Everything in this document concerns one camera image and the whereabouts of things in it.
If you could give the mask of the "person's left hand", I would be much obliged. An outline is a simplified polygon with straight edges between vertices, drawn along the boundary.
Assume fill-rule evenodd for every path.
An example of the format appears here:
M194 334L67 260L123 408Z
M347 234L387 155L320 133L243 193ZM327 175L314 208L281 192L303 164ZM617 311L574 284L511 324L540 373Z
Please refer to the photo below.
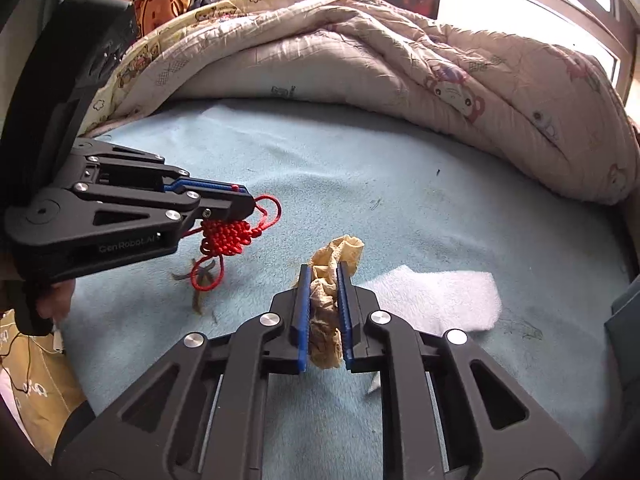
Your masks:
M75 288L75 280L52 285L36 302L38 314L55 323L64 320L70 313Z

